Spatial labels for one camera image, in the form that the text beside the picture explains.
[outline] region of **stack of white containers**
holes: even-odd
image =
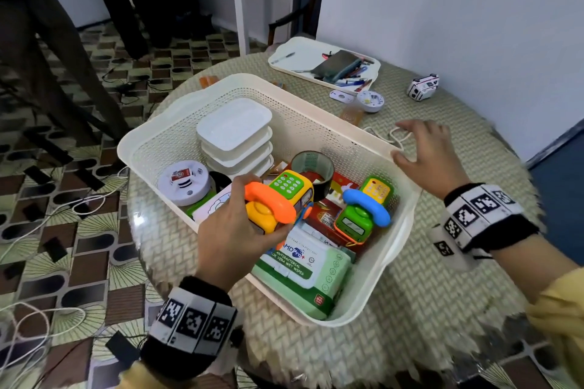
[[[264,174],[273,164],[272,112],[247,98],[238,98],[205,116],[197,125],[201,149],[210,171],[234,179]]]

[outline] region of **round table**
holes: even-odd
[[[200,90],[199,77],[224,78],[235,73],[285,83],[288,91],[335,115],[344,107],[328,97],[329,88],[275,71],[268,66],[266,54],[252,54],[193,76],[170,93],[154,115],[175,99]],[[414,76],[383,63],[371,89],[384,96],[386,106],[366,115],[360,126],[372,126],[384,135],[396,121],[406,118],[434,119],[449,125],[454,146],[471,178],[500,185],[523,205],[530,219],[536,220],[537,196],[529,174],[493,136],[486,120],[440,88],[423,102],[407,98],[404,91]],[[413,139],[404,146],[406,153],[415,153]],[[301,375],[306,387],[328,388],[357,380],[384,383],[413,363],[448,369],[453,354],[476,350],[472,339],[483,335],[486,326],[499,329],[507,316],[523,311],[525,301],[494,261],[485,260],[466,274],[443,265],[426,238],[442,209],[441,201],[422,194],[404,249],[384,271],[361,315],[341,328],[298,325],[251,283],[237,283],[230,296],[245,312],[249,361],[269,369],[272,379],[280,383]],[[197,236],[134,173],[129,181],[128,216],[144,269],[165,296],[171,285],[194,273]]]

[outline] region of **black wristband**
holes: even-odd
[[[444,198],[444,205],[449,206],[462,194],[480,185],[484,185],[484,183],[469,183],[464,186],[459,186]],[[475,236],[467,247],[467,250],[479,248],[487,253],[497,251],[512,246],[538,232],[539,228],[531,223],[524,215],[511,215],[500,222],[490,225],[483,232]]]
[[[197,277],[188,276],[183,278],[180,282],[180,287],[217,303],[233,306],[227,292]],[[140,358],[148,368],[163,377],[175,381],[185,381],[195,378],[205,371],[216,357],[196,353],[190,354],[171,348],[149,336],[140,351]]]

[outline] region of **white toy car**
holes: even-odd
[[[415,78],[408,86],[406,94],[416,102],[432,97],[440,77],[437,74],[430,74],[428,77]]]

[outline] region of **black bag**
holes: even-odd
[[[200,13],[199,0],[154,0],[165,15],[167,31],[177,39],[204,40],[214,34],[211,15]]]

